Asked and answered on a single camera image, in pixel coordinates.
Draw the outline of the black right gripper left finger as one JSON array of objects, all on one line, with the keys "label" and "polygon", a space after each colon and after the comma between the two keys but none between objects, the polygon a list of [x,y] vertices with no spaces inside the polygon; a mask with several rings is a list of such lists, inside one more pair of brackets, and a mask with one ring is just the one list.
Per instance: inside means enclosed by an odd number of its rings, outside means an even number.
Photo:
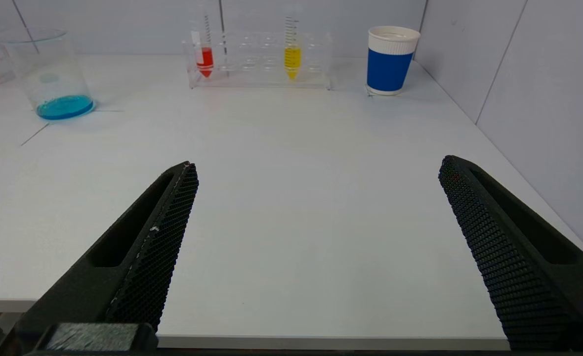
[{"label": "black right gripper left finger", "polygon": [[199,187],[164,171],[26,311],[0,356],[149,356]]}]

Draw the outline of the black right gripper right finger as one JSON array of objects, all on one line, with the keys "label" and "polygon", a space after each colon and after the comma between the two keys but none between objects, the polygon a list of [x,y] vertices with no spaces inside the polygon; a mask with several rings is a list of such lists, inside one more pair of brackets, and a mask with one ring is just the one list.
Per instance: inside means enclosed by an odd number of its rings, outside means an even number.
[{"label": "black right gripper right finger", "polygon": [[438,180],[511,350],[583,352],[583,250],[470,161]]}]

